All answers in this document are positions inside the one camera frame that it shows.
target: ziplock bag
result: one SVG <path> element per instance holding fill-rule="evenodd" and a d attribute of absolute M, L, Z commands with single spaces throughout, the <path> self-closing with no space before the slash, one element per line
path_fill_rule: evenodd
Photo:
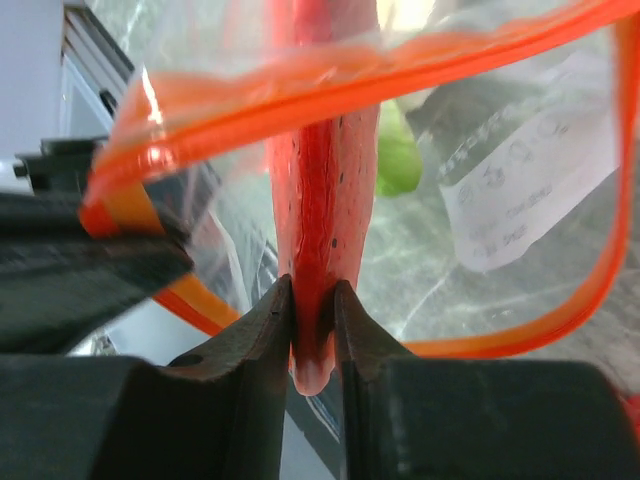
<path fill-rule="evenodd" d="M 588 319 L 624 257 L 638 11 L 640 0 L 174 4 L 95 159 L 81 218 L 95 236 L 162 231 L 168 203 L 153 185 L 208 165 L 250 196 L 266 166 L 305 393 L 333 366 L 325 299 L 339 279 L 357 284 L 361 259 L 365 307 L 419 355 L 546 345 Z M 378 104 L 393 98 L 424 168 L 413 193 L 374 206 Z M 226 239 L 208 246 L 237 259 L 244 281 L 258 257 L 240 262 L 220 188 L 204 237 Z M 176 218 L 187 231 L 200 221 Z M 192 276 L 157 300 L 215 334 L 237 313 L 213 290 Z"/>

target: orange bag edge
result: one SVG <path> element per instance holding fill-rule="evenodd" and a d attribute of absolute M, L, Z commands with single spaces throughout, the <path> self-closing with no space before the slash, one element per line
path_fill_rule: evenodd
<path fill-rule="evenodd" d="M 279 62 L 233 83 L 211 78 L 208 95 L 219 92 L 221 99 L 255 98 L 257 86 L 264 85 L 269 86 L 269 94 L 259 103 L 241 105 L 226 115 L 213 118 L 205 115 L 191 119 L 186 125 L 171 125 L 169 130 L 155 134 L 150 132 L 150 136 L 142 141 L 115 135 L 96 157 L 85 201 L 91 204 L 126 185 L 162 175 L 169 168 L 187 168 L 205 158 L 294 130 L 300 125 L 532 57 L 638 11 L 640 0 L 581 0 L 540 18 L 507 23 L 492 33 L 429 34 L 394 51 L 399 57 L 397 63 L 412 65 L 403 69 L 391 68 L 388 61 L 373 60 L 370 54 L 361 52 L 361 47 L 357 47 L 359 55 L 354 55 L 349 50 L 353 47 L 330 46 L 314 51 L 312 58 L 305 57 L 306 62 Z M 358 76 L 346 85 L 334 85 L 329 80 L 319 83 L 320 73 L 326 77 L 327 58 L 332 62 L 329 65 L 340 66 L 342 61 L 342 67 L 348 72 L 356 69 Z M 358 58 L 362 63 L 354 65 Z M 183 91 L 191 90 L 188 78 L 179 75 L 176 79 L 183 85 L 180 87 Z M 277 78 L 296 78 L 290 83 L 308 87 L 292 90 L 288 84 L 274 84 Z M 197 84 L 193 91 L 201 91 L 202 75 L 194 75 L 193 81 Z M 125 119 L 130 123 L 127 126 L 131 127 L 133 120 L 146 122 L 149 113 L 141 113 L 138 119 Z M 122 127 L 122 120 L 120 116 L 116 120 L 116 131 Z M 127 167 L 131 158 L 140 159 L 135 169 Z"/>

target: paper label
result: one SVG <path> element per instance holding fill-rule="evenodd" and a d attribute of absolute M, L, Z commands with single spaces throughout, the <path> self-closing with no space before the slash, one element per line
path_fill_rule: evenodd
<path fill-rule="evenodd" d="M 575 64 L 563 66 L 575 71 Z M 546 108 L 457 184 L 440 186 L 462 265 L 484 272 L 522 257 L 615 171 L 606 100 Z"/>

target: red chili pepper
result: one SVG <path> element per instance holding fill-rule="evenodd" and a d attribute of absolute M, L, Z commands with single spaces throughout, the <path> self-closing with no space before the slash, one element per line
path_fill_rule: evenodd
<path fill-rule="evenodd" d="M 335 42 L 378 29 L 375 0 L 295 0 L 289 11 L 287 2 L 272 2 L 280 45 Z M 291 274 L 296 303 L 294 378 L 305 395 L 324 388 L 335 364 L 329 295 L 338 280 L 354 288 L 358 281 L 375 190 L 378 112 L 375 105 L 267 145 L 279 270 Z"/>

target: black surface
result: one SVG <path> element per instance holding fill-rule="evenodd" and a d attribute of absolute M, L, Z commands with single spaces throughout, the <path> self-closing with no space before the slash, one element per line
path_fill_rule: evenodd
<path fill-rule="evenodd" d="M 0 352 L 62 353 L 191 270 L 171 239 L 0 239 Z"/>
<path fill-rule="evenodd" d="M 640 478 L 632 425 L 590 365 L 394 359 L 371 395 L 369 478 Z"/>
<path fill-rule="evenodd" d="M 349 480 L 640 478 L 618 395 L 572 362 L 426 360 L 336 289 Z"/>
<path fill-rule="evenodd" d="M 192 175 L 195 182 L 191 185 L 190 195 L 187 195 Z M 144 188 L 166 220 L 188 231 L 195 228 L 207 212 L 211 200 L 220 188 L 220 178 L 211 165 L 203 163 L 147 183 Z"/>
<path fill-rule="evenodd" d="M 102 105 L 104 106 L 107 113 L 109 113 L 109 115 L 113 117 L 118 108 L 118 102 L 116 101 L 113 94 L 106 88 L 103 88 L 98 92 L 98 96 L 100 97 L 100 101 L 102 102 Z"/>
<path fill-rule="evenodd" d="M 94 152 L 105 138 L 47 139 L 38 154 L 18 154 L 16 177 L 28 176 L 34 192 L 84 192 Z"/>
<path fill-rule="evenodd" d="M 280 280 L 174 367 L 0 356 L 0 478 L 277 479 L 289 292 Z"/>
<path fill-rule="evenodd" d="M 78 220 L 80 202 L 79 194 L 0 193 L 0 238 L 60 233 L 89 238 Z"/>

